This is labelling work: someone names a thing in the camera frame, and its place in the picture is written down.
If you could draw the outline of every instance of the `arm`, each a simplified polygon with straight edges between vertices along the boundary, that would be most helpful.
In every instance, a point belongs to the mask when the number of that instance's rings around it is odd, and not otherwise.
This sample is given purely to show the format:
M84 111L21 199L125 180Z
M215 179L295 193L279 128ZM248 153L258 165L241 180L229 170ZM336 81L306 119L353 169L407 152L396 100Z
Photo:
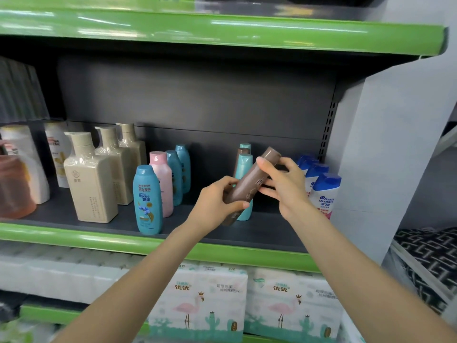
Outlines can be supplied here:
M248 202L222 202L237 180L224 177L200 193L186 222L70 323L53 343L131 343L174 272L208 232Z
M257 158L272 178L260 192L279 200L291 224L341 304L368 343L452 343L457 334L417 296L411 294L363 254L312 204L304 192L303 173L282 158L288 173Z

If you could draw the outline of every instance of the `orange bottle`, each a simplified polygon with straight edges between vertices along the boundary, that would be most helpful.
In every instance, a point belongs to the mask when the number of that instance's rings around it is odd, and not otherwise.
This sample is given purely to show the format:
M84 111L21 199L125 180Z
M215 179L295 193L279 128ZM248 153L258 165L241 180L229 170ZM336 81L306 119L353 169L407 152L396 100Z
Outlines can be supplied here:
M0 218L19 219L36 208L19 156L0 155Z

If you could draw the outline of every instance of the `hand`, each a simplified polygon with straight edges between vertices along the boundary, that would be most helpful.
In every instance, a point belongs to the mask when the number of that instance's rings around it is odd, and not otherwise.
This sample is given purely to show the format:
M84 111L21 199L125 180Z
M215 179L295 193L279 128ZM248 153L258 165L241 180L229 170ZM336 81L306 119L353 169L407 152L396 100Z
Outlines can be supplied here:
M279 171L262 157L258 157L256 162L260 169L271 177L264 185L275 188L261 187L259 191L278 200L281 215L292 224L295 219L294 209L300 207L300 204L309 203L303 171L291 158L281 158L278 162L279 165L287 167L289 172Z
M237 184L238 179L225 176L200 192L197 203L193 207L188 222L206 235L217 228L229 215L249 207L249 202L235 201L225 204L222 201L224 191L232 189L232 184Z

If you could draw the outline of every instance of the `pink bottle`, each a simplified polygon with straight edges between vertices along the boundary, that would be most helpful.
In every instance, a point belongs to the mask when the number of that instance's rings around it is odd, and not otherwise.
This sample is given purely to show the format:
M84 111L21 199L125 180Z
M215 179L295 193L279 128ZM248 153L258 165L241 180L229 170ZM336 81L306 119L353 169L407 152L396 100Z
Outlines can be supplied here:
M149 159L149 164L159 179L163 217L166 218L173 213L173 181L171 168L168 166L167 154L165 152L150 152Z

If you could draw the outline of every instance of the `forearm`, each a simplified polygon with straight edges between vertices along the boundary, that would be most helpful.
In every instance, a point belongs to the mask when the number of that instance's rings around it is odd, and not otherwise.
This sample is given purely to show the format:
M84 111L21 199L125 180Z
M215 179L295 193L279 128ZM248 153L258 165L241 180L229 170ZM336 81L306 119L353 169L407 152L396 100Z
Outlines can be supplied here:
M457 342L440 317L311 204L294 209L291 224L367 342Z
M202 238L180 225L63 330L54 343L130 343L189 251Z

